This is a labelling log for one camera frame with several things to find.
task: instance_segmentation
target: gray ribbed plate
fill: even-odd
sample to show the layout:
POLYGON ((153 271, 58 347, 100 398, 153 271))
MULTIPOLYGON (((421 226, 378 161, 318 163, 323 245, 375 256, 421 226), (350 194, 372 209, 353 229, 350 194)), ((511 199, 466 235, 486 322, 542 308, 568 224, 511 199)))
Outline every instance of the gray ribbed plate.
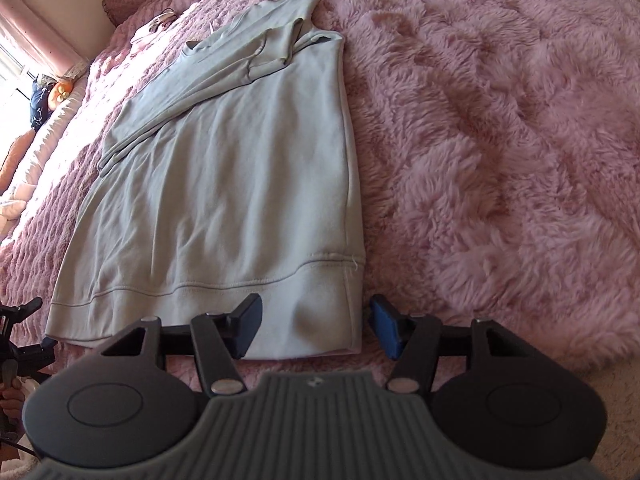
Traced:
POLYGON ((481 462, 450 443, 425 403, 368 373, 268 374, 211 400, 162 455, 114 470, 45 460, 28 480, 604 480, 587 460, 541 472, 481 462))

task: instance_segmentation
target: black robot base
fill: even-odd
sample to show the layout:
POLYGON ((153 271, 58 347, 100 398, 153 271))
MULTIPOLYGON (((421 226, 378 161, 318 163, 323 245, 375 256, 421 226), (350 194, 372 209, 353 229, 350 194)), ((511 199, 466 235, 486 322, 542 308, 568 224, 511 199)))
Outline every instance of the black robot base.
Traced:
POLYGON ((189 326, 142 319, 47 380, 24 425, 43 459, 28 480, 603 480, 589 459, 600 398, 496 322, 449 327, 400 315, 370 324, 398 360, 384 388, 366 372, 266 374, 247 391, 232 358, 262 319, 252 294, 189 326), (203 393, 164 371, 192 354, 203 393), (467 370, 431 391, 441 355, 467 370))

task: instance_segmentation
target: window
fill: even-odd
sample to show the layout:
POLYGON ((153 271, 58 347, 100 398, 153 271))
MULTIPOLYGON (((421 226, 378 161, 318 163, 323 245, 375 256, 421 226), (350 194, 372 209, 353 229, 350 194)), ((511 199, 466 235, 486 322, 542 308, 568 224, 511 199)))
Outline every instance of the window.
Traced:
POLYGON ((36 75, 18 58, 10 46, 0 43, 0 123, 9 136, 31 125, 31 85, 36 75))

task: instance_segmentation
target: sweatshirt hem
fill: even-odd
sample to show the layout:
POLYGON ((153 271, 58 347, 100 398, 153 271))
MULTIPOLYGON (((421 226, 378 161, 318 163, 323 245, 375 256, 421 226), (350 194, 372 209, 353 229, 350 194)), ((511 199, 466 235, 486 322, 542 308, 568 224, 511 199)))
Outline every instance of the sweatshirt hem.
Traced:
POLYGON ((158 316, 163 326, 188 324, 206 312, 231 312, 256 292, 262 324, 247 359, 359 352, 363 270, 354 261, 318 262, 271 283, 227 289, 186 285, 164 296, 122 288, 81 306, 52 302, 46 335, 94 348, 142 317, 158 316))

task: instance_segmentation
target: pink fluffy blanket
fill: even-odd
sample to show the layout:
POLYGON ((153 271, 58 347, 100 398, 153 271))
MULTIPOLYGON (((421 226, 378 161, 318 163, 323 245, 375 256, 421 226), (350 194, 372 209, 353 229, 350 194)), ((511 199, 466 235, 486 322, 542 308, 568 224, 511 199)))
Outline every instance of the pink fluffy blanket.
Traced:
MULTIPOLYGON (((102 134, 186 40, 261 0, 151 0, 91 66, 82 109, 0 250, 2 302, 48 302, 102 134), (142 53, 135 30, 180 19, 142 53)), ((640 4, 635 0, 322 0, 344 73, 366 234, 365 297, 453 323, 493 317, 572 368, 640 353, 640 4)), ((82 353, 62 346, 59 364, 82 353)), ((267 369, 389 363, 363 353, 267 369)), ((193 367, 174 371, 194 384, 193 367)))

